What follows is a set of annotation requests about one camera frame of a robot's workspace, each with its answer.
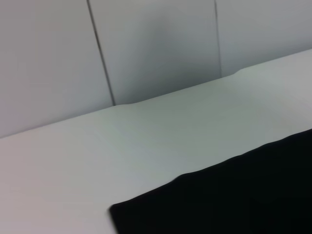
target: vertical gap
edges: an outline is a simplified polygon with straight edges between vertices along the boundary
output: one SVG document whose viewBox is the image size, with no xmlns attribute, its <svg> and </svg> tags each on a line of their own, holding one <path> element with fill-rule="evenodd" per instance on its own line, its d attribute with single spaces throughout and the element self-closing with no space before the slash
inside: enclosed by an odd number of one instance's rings
<svg viewBox="0 0 312 234">
<path fill-rule="evenodd" d="M 215 12 L 215 25 L 216 25 L 216 37 L 218 41 L 218 51 L 219 51 L 219 68 L 220 68 L 220 78 L 222 78 L 222 60 L 221 60 L 221 47 L 220 47 L 220 34 L 219 34 L 219 20 L 218 20 L 218 6 L 217 0 L 214 0 L 214 12 Z"/>
<path fill-rule="evenodd" d="M 111 81 L 110 81 L 109 76 L 108 76 L 107 67 L 106 67 L 106 63 L 105 63 L 105 59 L 104 59 L 104 55 L 103 55 L 103 51 L 102 51 L 101 42 L 100 42 L 100 40 L 98 38 L 98 31 L 97 31 L 97 27 L 96 27 L 96 22 L 94 20 L 94 16 L 93 16 L 90 0 L 87 0 L 87 4 L 88 4 L 90 17 L 91 17 L 93 31 L 94 31 L 94 34 L 95 34 L 96 40 L 97 40 L 97 46 L 98 46 L 99 54 L 100 54 L 100 57 L 101 57 L 104 73 L 106 75 L 106 81 L 107 81 L 109 93 L 110 93 L 113 105 L 116 106 L 116 102 L 115 102 L 115 98 L 114 98 L 114 94 L 113 94 L 113 90 L 112 90 L 112 86 L 111 86 Z"/>
</svg>

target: black cloth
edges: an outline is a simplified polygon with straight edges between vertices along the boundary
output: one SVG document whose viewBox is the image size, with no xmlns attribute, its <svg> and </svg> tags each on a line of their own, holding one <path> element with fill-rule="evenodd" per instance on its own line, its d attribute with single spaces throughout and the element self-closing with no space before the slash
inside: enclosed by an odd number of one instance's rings
<svg viewBox="0 0 312 234">
<path fill-rule="evenodd" d="M 312 130 L 113 205 L 119 234 L 312 233 Z"/>
</svg>

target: white table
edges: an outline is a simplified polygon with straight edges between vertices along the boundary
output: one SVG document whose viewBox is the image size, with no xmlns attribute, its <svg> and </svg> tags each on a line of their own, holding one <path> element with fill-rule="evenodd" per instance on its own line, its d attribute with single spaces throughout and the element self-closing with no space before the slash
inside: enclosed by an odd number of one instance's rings
<svg viewBox="0 0 312 234">
<path fill-rule="evenodd" d="M 0 233 L 113 234 L 107 209 L 312 128 L 312 51 L 0 140 Z"/>
</svg>

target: gray wall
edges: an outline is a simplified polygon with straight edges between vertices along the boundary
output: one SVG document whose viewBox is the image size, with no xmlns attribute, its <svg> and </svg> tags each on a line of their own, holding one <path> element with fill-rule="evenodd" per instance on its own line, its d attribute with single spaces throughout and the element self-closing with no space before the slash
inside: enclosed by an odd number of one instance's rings
<svg viewBox="0 0 312 234">
<path fill-rule="evenodd" d="M 217 0 L 222 76 L 312 48 L 311 0 Z"/>
<path fill-rule="evenodd" d="M 0 137 L 112 105 L 86 0 L 1 0 L 0 32 Z"/>
<path fill-rule="evenodd" d="M 91 0 L 117 104 L 220 78 L 213 0 Z"/>
</svg>

